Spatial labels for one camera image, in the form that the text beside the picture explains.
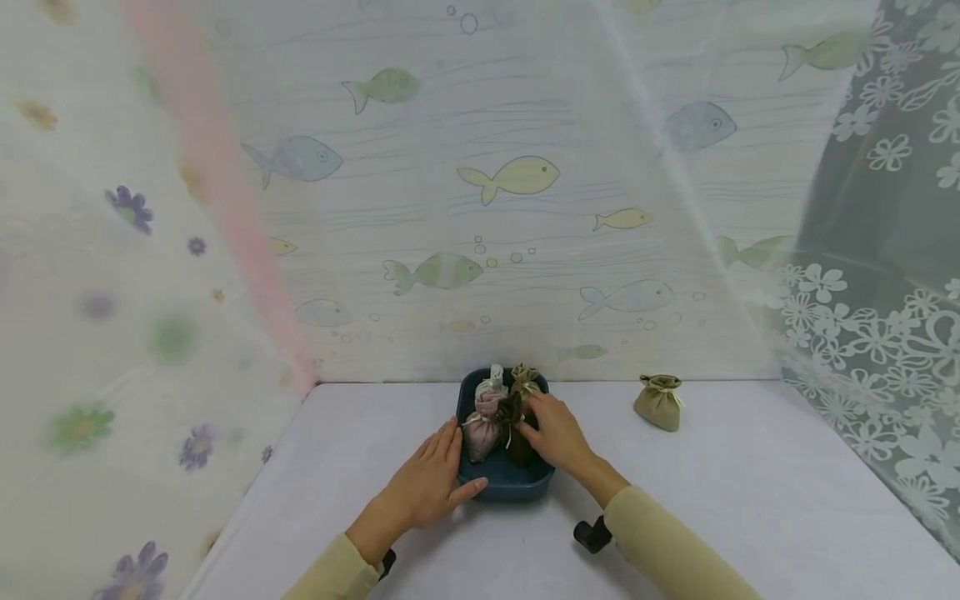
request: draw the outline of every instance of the white table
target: white table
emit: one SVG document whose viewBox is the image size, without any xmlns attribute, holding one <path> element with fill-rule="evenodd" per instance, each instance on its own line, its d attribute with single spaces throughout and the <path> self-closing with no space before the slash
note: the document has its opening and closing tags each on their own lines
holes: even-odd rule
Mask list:
<svg viewBox="0 0 960 600">
<path fill-rule="evenodd" d="M 184 597 L 279 598 L 418 443 L 457 384 L 314 390 Z M 631 383 L 556 383 L 597 452 L 678 515 L 767 600 L 955 600 L 960 567 L 788 387 L 685 383 L 681 431 L 637 417 Z M 412 532 L 371 598 L 660 598 L 574 524 L 597 507 L 557 473 L 525 506 L 471 504 Z"/>
</svg>

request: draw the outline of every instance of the right hand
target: right hand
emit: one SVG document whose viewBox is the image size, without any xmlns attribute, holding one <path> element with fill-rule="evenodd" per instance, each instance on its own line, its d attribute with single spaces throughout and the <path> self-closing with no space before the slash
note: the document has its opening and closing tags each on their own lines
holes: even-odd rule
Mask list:
<svg viewBox="0 0 960 600">
<path fill-rule="evenodd" d="M 556 468 L 573 472 L 594 458 L 580 424 L 562 400 L 552 394 L 536 394 L 527 398 L 527 404 L 537 416 L 540 430 L 525 422 L 516 429 L 543 460 Z"/>
</svg>

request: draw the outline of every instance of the pink stripe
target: pink stripe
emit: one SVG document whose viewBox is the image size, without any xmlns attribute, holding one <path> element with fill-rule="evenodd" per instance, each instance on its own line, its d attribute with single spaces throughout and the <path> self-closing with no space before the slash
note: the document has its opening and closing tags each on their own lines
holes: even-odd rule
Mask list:
<svg viewBox="0 0 960 600">
<path fill-rule="evenodd" d="M 211 216 L 227 242 L 277 352 L 295 366 L 303 396 L 313 387 L 310 353 L 260 219 L 259 201 L 241 171 L 240 146 L 227 119 L 217 68 L 182 0 L 124 0 L 135 37 L 180 122 L 183 153 L 203 174 Z"/>
</svg>

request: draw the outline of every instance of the fabric pouch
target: fabric pouch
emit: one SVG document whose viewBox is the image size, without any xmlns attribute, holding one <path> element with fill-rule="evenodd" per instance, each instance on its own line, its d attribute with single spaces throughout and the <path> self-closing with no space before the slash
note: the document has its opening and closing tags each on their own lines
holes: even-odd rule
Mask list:
<svg viewBox="0 0 960 600">
<path fill-rule="evenodd" d="M 641 375 L 646 386 L 634 402 L 634 412 L 660 429 L 674 432 L 680 429 L 680 412 L 684 404 L 674 393 L 682 383 L 673 375 Z"/>
</svg>

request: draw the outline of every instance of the dark blue plastic tray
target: dark blue plastic tray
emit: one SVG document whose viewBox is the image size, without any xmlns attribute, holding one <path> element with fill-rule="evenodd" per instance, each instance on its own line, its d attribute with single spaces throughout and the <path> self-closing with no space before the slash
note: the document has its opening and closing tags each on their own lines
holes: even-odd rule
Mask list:
<svg viewBox="0 0 960 600">
<path fill-rule="evenodd" d="M 506 367 L 503 369 L 503 383 L 508 388 L 514 383 L 511 370 L 512 368 Z M 473 412 L 473 395 L 477 386 L 489 377 L 490 369 L 478 369 L 464 378 L 464 382 L 460 384 L 460 401 L 457 402 L 458 423 L 463 424 Z M 543 375 L 537 377 L 537 384 L 544 392 L 549 391 Z M 498 444 L 487 460 L 474 464 L 467 458 L 467 444 L 464 442 L 457 479 L 464 484 L 477 477 L 486 477 L 489 481 L 487 487 L 476 496 L 477 500 L 483 502 L 533 502 L 546 494 L 553 471 L 554 468 L 536 453 L 529 467 L 520 468 L 514 465 L 503 449 L 503 444 Z"/>
</svg>

